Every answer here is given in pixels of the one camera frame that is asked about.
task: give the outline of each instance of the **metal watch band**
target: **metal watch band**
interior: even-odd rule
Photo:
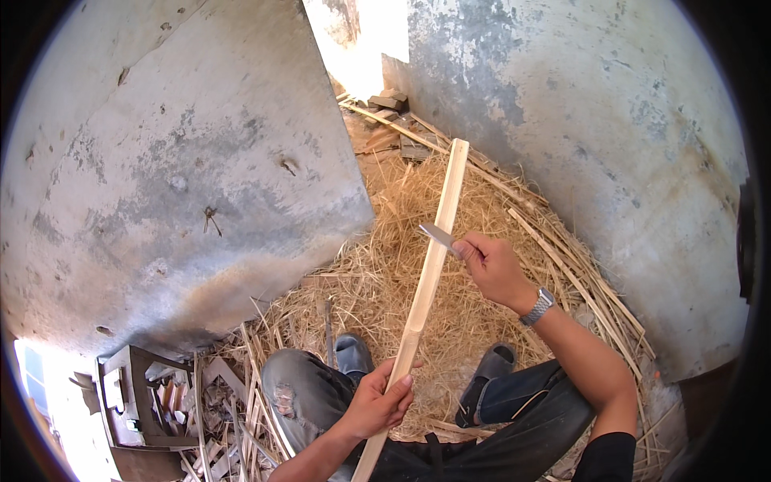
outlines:
[[[522,321],[522,324],[525,326],[532,326],[540,319],[541,316],[544,315],[546,310],[551,308],[553,305],[554,295],[552,295],[546,288],[541,288],[538,290],[538,301],[535,303],[535,306],[530,310],[530,313],[527,313],[525,316],[521,316],[520,321]]]

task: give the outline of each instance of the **black shirt sleeve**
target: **black shirt sleeve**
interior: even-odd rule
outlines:
[[[629,482],[636,446],[626,432],[600,435],[584,449],[573,482]]]

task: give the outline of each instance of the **knife blade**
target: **knife blade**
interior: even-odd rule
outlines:
[[[438,228],[434,223],[421,223],[420,229],[422,229],[426,234],[428,234],[434,241],[441,244],[445,248],[447,248],[447,251],[453,253],[456,258],[462,259],[460,257],[460,254],[458,254],[458,251],[455,251],[453,249],[453,243],[456,241],[453,236],[444,230]]]

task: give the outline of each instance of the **ripped jeans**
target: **ripped jeans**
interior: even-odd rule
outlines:
[[[279,350],[262,369],[264,394],[295,452],[342,417],[357,385],[357,379],[297,349]],[[477,413],[484,423],[517,418],[481,443],[439,443],[433,433],[426,435],[428,443],[388,439],[370,481],[532,482],[573,446],[594,418],[557,360],[490,380]],[[351,480],[363,449],[361,442],[329,480]]]

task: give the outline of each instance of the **slipper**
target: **slipper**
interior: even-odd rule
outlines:
[[[460,408],[455,414],[455,424],[462,429],[475,426],[474,414],[484,386],[493,378],[505,376],[517,364],[517,351],[505,342],[492,345],[482,357],[471,382],[460,396]]]
[[[361,379],[375,370],[366,342],[355,333],[343,333],[335,340],[335,358],[338,370],[349,376],[356,373]]]

